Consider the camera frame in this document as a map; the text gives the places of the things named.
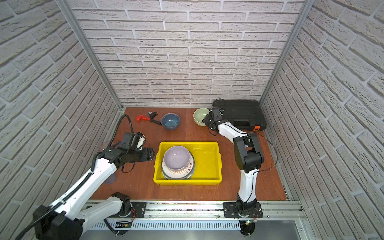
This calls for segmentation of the yellow plastic bin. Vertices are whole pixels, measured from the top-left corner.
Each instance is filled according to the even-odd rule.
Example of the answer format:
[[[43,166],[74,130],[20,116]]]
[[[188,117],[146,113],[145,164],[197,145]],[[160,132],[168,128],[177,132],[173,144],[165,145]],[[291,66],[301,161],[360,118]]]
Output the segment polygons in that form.
[[[162,173],[162,159],[173,146],[185,147],[195,159],[195,172],[188,180],[167,180]],[[218,185],[222,181],[222,159],[216,142],[162,142],[156,156],[155,174],[157,185]]]

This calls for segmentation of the dark blue glazed bowl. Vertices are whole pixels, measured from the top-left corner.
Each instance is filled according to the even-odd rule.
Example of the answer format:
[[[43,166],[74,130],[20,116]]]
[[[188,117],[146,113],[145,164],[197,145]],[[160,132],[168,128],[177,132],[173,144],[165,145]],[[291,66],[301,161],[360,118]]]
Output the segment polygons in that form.
[[[176,130],[180,125],[181,119],[177,114],[168,113],[161,119],[162,126],[169,131]]]

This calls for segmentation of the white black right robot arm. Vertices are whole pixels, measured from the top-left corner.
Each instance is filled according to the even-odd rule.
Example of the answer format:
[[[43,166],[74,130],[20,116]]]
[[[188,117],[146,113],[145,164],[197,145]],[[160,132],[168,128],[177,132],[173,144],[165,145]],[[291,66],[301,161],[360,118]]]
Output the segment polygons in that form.
[[[252,210],[257,208],[256,183],[259,170],[264,162],[264,154],[257,133],[246,133],[223,120],[219,108],[209,109],[203,123],[210,130],[233,143],[235,162],[241,170],[237,211],[242,216],[249,215]]]

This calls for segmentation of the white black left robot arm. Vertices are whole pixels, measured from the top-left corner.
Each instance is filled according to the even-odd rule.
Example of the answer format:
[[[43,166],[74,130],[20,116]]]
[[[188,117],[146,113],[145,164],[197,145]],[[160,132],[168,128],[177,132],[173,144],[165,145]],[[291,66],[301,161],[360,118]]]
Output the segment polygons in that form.
[[[104,202],[83,210],[95,191],[126,163],[152,161],[152,148],[124,151],[107,147],[96,153],[90,170],[49,207],[40,206],[33,213],[33,227],[39,240],[78,240],[88,229],[113,215],[133,213],[131,199],[114,193]]]

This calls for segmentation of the lavender ceramic bowl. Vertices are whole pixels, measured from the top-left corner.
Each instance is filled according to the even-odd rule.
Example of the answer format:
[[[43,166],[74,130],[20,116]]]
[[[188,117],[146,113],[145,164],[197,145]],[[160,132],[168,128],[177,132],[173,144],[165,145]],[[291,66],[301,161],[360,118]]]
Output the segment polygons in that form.
[[[184,169],[190,161],[190,152],[183,146],[173,146],[164,155],[165,166],[172,171]]]

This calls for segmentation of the white plate teal quatrefoil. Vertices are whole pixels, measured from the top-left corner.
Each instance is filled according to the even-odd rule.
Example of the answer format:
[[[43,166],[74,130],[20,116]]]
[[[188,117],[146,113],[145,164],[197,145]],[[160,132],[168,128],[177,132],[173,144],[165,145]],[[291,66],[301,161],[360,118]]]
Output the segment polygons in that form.
[[[191,170],[183,170],[183,171],[170,171],[170,170],[162,170],[163,176],[167,180],[188,180],[190,179],[195,172],[195,169]]]

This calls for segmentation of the clear pink plastic cup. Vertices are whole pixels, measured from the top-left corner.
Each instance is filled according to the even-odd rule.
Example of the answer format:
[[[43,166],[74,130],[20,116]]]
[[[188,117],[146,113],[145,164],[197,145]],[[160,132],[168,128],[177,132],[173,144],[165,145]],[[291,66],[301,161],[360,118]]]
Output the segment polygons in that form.
[[[98,151],[99,152],[103,152],[106,148],[110,147],[111,144],[109,143],[109,141],[105,141],[103,142],[100,146],[99,146],[99,149]]]

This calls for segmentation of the pale green ceramic bowl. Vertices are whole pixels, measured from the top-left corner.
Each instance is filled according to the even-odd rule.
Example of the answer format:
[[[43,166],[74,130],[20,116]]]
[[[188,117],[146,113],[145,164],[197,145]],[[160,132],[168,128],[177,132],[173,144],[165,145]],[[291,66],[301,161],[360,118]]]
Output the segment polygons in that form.
[[[207,108],[200,108],[200,109],[195,110],[195,112],[193,114],[194,122],[201,127],[205,127],[206,124],[203,122],[203,119],[207,115],[209,115],[209,109],[207,109]]]

